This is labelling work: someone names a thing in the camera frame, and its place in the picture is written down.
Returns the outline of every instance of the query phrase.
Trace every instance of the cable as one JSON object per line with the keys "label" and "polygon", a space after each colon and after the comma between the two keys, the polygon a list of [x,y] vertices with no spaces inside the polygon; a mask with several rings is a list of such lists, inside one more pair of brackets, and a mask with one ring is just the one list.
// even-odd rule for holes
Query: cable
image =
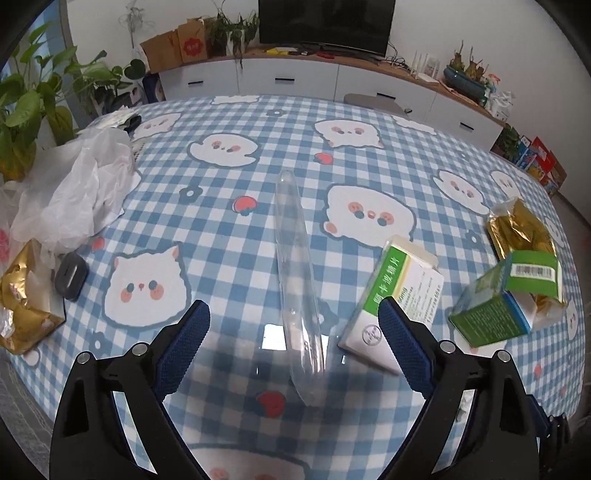
{"label": "cable", "polygon": [[407,65],[404,57],[398,55],[398,50],[394,44],[388,40],[388,45],[394,50],[394,55],[386,57],[385,61],[387,61],[392,67],[400,67],[410,72],[410,67]]}

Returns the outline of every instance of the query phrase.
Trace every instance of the blue rubber grip pad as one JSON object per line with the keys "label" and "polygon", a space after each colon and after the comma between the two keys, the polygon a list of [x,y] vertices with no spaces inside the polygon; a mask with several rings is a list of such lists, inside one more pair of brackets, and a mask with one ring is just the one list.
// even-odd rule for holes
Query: blue rubber grip pad
{"label": "blue rubber grip pad", "polygon": [[152,390],[160,401],[177,391],[189,365],[209,330],[209,307],[205,302],[195,309],[177,336],[160,356]]}
{"label": "blue rubber grip pad", "polygon": [[435,389],[431,361],[388,300],[379,304],[378,323],[410,388],[429,398]]}

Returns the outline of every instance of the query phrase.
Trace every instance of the gold foil package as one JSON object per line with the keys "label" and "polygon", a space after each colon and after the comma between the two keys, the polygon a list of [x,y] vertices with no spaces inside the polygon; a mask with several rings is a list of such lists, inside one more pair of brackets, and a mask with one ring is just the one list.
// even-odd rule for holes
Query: gold foil package
{"label": "gold foil package", "polygon": [[37,241],[27,242],[0,279],[0,346],[16,355],[65,321],[51,271],[35,261],[39,251]]}
{"label": "gold foil package", "polygon": [[495,205],[486,227],[500,260],[513,250],[548,252],[556,256],[548,229],[519,198]]}
{"label": "gold foil package", "polygon": [[[486,228],[500,260],[505,259],[513,250],[548,252],[556,256],[554,241],[548,229],[528,210],[520,198],[498,203],[492,207]],[[560,268],[557,274],[561,278]],[[537,295],[534,300],[538,312],[535,329],[551,325],[562,318],[564,299],[557,301]]]}

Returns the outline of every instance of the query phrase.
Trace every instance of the black tool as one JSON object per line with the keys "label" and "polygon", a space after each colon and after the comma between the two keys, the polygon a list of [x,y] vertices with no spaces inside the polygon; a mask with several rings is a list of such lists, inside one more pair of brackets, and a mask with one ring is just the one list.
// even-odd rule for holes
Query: black tool
{"label": "black tool", "polygon": [[76,301],[88,276],[88,265],[75,252],[70,252],[61,259],[53,284],[57,292],[66,300]]}

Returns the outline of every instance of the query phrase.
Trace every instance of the green and white box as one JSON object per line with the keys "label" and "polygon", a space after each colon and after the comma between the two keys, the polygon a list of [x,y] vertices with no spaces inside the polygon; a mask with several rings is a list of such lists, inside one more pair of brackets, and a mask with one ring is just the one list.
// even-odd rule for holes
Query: green and white box
{"label": "green and white box", "polygon": [[[538,310],[535,296],[548,297]],[[472,347],[508,340],[562,318],[562,269],[548,252],[516,250],[466,287],[449,320]]]}
{"label": "green and white box", "polygon": [[378,326],[378,306],[393,297],[411,320],[431,328],[443,288],[437,257],[399,236],[387,243],[339,347],[402,373]]}

